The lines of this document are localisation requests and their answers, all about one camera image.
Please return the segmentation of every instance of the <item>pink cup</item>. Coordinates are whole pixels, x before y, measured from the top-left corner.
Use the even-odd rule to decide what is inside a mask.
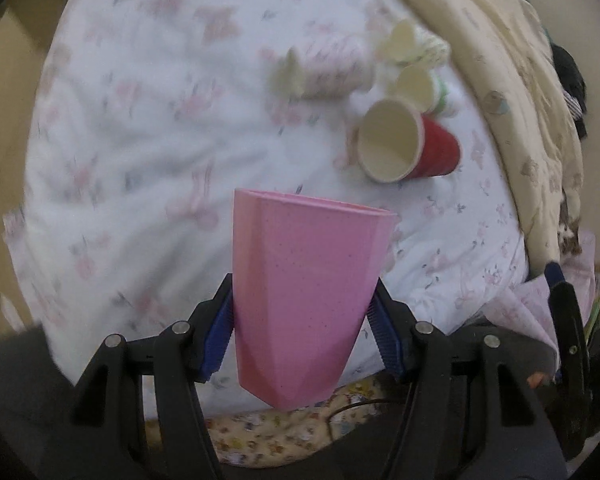
[[[327,399],[360,331],[397,216],[237,189],[234,315],[240,385],[294,410]]]

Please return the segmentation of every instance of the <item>silver bolt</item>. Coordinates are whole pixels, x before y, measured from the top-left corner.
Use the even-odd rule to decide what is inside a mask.
[[[189,331],[189,328],[191,328],[191,326],[186,321],[177,321],[173,324],[171,330],[176,334],[186,334]]]
[[[115,348],[122,343],[122,336],[120,334],[110,334],[104,339],[105,346],[109,348]]]
[[[419,321],[416,323],[416,331],[424,335],[431,334],[433,325],[429,321]]]
[[[500,346],[500,340],[497,336],[489,334],[484,336],[484,344],[489,348],[498,348]]]

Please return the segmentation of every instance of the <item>pink patterned cup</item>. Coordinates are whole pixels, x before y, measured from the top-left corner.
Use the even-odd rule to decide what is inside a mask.
[[[240,385],[294,410],[327,399],[360,331],[397,216],[237,189],[234,314]]]

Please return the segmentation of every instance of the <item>pink fabric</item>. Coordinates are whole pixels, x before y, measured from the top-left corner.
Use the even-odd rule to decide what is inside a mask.
[[[561,261],[565,279],[573,285],[580,305],[582,322],[586,323],[596,291],[594,259],[596,237],[590,231],[580,231],[582,254],[567,256]],[[549,286],[544,276],[506,288],[496,298],[485,304],[481,313],[493,324],[538,339],[554,348],[558,343],[549,305]],[[556,369],[559,361],[556,357]]]

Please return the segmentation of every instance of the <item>red cup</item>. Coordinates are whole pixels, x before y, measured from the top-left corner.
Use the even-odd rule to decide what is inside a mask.
[[[360,124],[358,160],[377,182],[446,175],[460,157],[452,134],[400,98],[378,101]]]

